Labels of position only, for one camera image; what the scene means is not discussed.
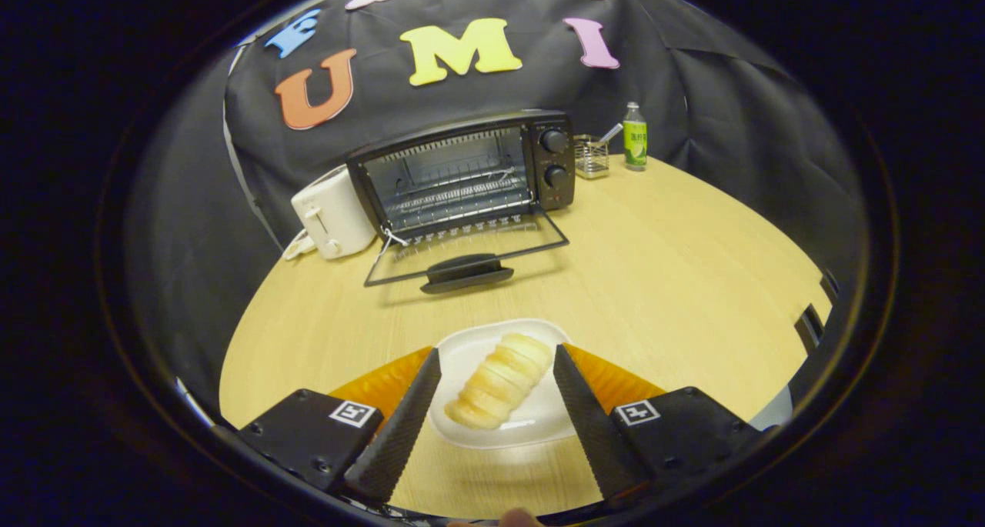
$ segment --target utensil holder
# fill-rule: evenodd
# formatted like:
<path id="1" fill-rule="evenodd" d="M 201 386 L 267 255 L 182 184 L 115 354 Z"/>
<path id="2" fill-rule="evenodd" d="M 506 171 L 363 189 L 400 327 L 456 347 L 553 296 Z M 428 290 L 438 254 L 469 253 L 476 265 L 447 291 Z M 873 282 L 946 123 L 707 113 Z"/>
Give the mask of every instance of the utensil holder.
<path id="1" fill-rule="evenodd" d="M 586 179 L 609 174 L 609 143 L 594 135 L 574 135 L 574 172 Z"/>

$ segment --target bread roll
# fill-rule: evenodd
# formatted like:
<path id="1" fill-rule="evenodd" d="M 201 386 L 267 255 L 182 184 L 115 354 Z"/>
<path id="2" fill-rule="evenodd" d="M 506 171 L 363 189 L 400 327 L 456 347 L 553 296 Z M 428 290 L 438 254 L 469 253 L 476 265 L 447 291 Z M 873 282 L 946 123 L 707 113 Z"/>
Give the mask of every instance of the bread roll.
<path id="1" fill-rule="evenodd" d="M 467 428 L 498 429 L 541 382 L 552 360 L 552 349 L 544 342 L 518 333 L 503 335 L 444 412 Z"/>

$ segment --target green label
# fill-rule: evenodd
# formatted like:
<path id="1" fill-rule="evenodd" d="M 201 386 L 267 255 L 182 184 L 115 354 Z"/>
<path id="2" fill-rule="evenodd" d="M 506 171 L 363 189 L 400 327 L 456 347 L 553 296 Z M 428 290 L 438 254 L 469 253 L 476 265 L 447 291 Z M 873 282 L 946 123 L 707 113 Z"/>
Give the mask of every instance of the green label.
<path id="1" fill-rule="evenodd" d="M 623 141 L 626 143 L 626 163 L 646 165 L 646 124 L 623 121 Z"/>

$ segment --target orange letter u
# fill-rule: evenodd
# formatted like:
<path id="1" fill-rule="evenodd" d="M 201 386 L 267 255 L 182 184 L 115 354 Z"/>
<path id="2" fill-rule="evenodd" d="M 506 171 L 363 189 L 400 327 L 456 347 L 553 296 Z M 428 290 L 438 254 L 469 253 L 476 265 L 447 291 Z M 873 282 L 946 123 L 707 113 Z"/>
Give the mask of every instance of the orange letter u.
<path id="1" fill-rule="evenodd" d="M 349 60 L 355 54 L 355 48 L 349 48 L 325 58 L 321 63 L 332 81 L 332 95 L 317 106 L 312 106 L 307 99 L 307 78 L 311 77 L 311 70 L 296 72 L 277 85 L 274 93 L 281 96 L 281 110 L 288 127 L 303 131 L 325 123 L 346 109 L 349 100 L 352 100 L 352 67 Z"/>

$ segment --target yellow letter m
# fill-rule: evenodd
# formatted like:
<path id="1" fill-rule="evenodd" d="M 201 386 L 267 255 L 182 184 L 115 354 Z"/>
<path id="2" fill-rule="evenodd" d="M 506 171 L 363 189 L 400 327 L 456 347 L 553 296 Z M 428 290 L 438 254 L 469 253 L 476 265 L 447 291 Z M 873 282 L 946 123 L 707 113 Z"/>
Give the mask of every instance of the yellow letter m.
<path id="1" fill-rule="evenodd" d="M 438 58 L 458 75 L 467 74 L 476 52 L 479 52 L 476 62 L 479 72 L 518 70 L 523 62 L 509 50 L 504 27 L 504 19 L 484 18 L 469 23 L 462 38 L 455 38 L 434 25 L 411 29 L 400 35 L 400 40 L 411 43 L 414 52 L 416 71 L 411 75 L 411 85 L 428 85 L 448 77 L 448 71 L 437 65 Z"/>

